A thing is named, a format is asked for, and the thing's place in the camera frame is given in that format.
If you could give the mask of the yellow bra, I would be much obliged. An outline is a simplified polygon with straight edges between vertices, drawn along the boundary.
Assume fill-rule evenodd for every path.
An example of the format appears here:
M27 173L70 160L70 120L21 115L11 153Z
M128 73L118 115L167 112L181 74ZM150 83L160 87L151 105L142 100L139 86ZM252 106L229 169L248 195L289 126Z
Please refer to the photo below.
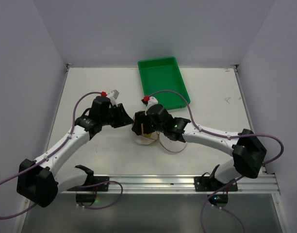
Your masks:
M141 123L141 134L140 136L151 138L151 135L155 132L153 126L150 123Z

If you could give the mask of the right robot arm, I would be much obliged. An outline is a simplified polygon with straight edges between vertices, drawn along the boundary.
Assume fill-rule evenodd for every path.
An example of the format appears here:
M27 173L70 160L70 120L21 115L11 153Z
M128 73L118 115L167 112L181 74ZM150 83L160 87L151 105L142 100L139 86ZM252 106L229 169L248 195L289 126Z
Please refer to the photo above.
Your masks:
M211 174L201 181L208 190L217 190L240 176L256 179L267 153L251 130L224 133L202 128L191 119L173 117L160 104L135 113L132 131L137 136L157 133L170 141L200 144L231 156L231 160L216 165Z

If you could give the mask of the white mesh laundry bag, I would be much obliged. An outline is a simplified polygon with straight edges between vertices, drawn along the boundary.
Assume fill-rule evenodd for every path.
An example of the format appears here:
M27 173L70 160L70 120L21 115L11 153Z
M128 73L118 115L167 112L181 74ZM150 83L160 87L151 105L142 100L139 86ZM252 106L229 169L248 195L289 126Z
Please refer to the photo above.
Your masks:
M131 138L132 140L141 146L150 146L154 143L157 143L161 146L165 151L173 154L180 153L185 150L187 147L187 143L172 141L168 139L164 134L159 132L153 132L149 134L145 134L143 131L143 125L140 125L140 128L137 128L135 123L131 126Z

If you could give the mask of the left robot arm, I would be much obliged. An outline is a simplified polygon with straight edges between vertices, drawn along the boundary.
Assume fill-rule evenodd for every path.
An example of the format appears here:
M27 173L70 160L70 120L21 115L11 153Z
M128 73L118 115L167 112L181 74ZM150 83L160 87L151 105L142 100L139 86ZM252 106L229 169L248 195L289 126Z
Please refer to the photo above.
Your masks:
M62 165L84 144L98 134L102 127L120 128L133 123L123 105L117 103L114 90L97 96L90 108L73 119L69 132L52 148L33 161L25 159L19 165L16 191L41 207L50 205L57 194L74 187L93 188L93 170L76 165L72 173L58 177Z

